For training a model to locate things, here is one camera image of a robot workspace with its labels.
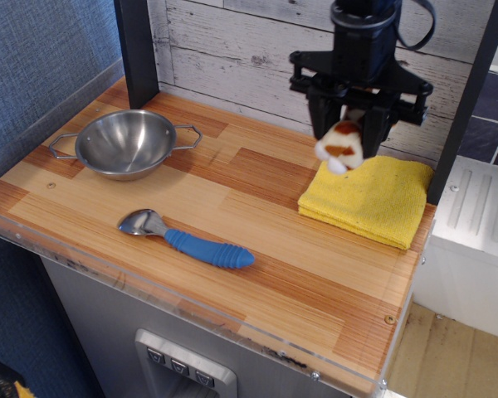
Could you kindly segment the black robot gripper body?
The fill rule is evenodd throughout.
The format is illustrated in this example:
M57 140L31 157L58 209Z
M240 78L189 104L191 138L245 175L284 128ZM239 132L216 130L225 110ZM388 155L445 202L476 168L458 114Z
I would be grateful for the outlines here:
M326 78L349 87L342 107L381 106L396 110L399 121L420 125L433 86L398 64L398 41L398 20L335 20L332 50L290 54L290 88L307 95L312 78Z

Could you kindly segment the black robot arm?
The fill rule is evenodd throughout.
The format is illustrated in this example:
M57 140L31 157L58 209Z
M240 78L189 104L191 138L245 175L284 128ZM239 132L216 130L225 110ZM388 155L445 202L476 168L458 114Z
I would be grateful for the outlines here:
M373 157L398 121L420 125L433 86L395 59L399 1L335 1L330 51L294 51L290 87L306 95L314 136L322 139L342 109L359 109L363 155Z

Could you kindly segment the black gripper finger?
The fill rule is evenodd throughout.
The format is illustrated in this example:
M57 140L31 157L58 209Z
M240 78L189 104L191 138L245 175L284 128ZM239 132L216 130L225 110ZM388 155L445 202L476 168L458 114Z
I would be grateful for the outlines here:
M311 79L306 98L316 139L322 139L330 127L340 121L343 98L348 91L347 85L333 80Z
M364 158L372 158L377 154L381 143L398 121L399 113L394 109L374 106L365 112L360 124Z

